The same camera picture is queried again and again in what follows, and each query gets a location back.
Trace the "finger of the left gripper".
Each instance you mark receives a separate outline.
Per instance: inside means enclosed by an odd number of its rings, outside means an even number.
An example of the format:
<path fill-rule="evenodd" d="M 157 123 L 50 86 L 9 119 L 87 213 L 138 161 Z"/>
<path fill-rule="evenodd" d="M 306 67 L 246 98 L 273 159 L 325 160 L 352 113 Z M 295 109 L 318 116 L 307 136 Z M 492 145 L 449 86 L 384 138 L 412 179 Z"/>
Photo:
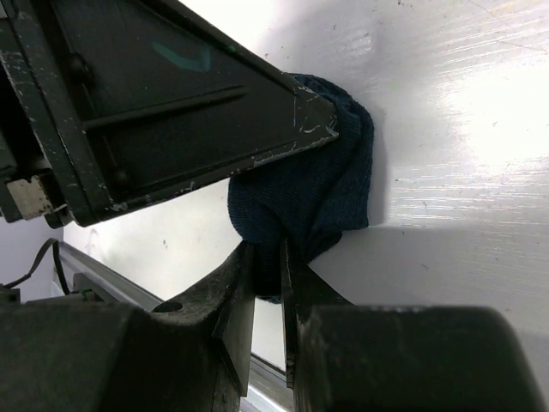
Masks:
<path fill-rule="evenodd" d="M 89 226 L 323 146 L 332 103 L 178 1 L 11 1 L 36 136 Z M 34 117 L 39 109 L 33 109 Z"/>

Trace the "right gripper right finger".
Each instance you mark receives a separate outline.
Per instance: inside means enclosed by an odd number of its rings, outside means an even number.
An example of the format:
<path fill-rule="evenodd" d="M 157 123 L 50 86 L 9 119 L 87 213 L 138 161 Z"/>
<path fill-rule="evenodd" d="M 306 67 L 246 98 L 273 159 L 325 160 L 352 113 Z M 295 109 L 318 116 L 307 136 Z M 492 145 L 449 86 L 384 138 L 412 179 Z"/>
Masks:
<path fill-rule="evenodd" d="M 480 306 L 357 306 L 281 243 L 287 386 L 297 411 L 541 411 L 510 324 Z"/>

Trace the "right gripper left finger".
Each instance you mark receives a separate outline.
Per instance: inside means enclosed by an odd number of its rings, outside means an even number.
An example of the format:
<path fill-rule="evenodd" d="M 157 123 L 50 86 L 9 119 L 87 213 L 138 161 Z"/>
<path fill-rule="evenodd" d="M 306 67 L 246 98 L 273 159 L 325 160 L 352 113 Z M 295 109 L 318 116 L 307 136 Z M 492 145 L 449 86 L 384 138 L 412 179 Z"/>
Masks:
<path fill-rule="evenodd" d="M 145 310 L 84 296 L 1 308 L 4 411 L 236 411 L 250 370 L 254 250 Z"/>

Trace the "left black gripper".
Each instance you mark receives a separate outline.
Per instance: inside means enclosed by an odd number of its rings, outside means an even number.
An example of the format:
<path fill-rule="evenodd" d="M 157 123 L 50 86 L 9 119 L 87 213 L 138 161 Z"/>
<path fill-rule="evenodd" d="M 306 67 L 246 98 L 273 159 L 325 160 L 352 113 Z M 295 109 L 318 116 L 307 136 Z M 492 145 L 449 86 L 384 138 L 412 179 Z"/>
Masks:
<path fill-rule="evenodd" d="M 45 149 L 36 136 L 47 113 L 17 39 L 17 11 L 1 2 L 1 216 L 8 222 L 44 218 L 67 223 L 69 211 Z M 32 115 L 39 109 L 39 115 Z"/>

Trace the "dark navy sock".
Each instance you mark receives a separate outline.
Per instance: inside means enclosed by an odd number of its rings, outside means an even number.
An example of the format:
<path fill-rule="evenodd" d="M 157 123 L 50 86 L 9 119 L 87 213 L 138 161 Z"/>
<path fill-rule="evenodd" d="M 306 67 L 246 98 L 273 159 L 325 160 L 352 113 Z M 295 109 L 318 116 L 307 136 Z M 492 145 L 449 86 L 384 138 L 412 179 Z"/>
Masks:
<path fill-rule="evenodd" d="M 305 74 L 294 78 L 335 106 L 338 138 L 233 177 L 227 193 L 232 226 L 255 248 L 256 297 L 273 304 L 281 301 L 284 239 L 310 263 L 344 232 L 369 225 L 375 136 L 370 113 L 327 79 Z"/>

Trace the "aluminium table frame rail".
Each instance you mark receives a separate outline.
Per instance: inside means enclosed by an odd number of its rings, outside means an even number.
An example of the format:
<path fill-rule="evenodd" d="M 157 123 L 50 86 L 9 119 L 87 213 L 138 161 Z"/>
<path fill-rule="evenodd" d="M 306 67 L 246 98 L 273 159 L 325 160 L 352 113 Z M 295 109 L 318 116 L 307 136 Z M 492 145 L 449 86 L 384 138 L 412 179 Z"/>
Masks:
<path fill-rule="evenodd" d="M 100 300 L 130 303 L 152 311 L 162 299 L 109 269 L 74 246 L 62 242 L 60 261 L 72 291 L 92 290 Z M 293 411 L 293 393 L 287 388 L 285 373 L 256 354 L 250 356 L 248 395 L 241 400 L 242 411 Z"/>

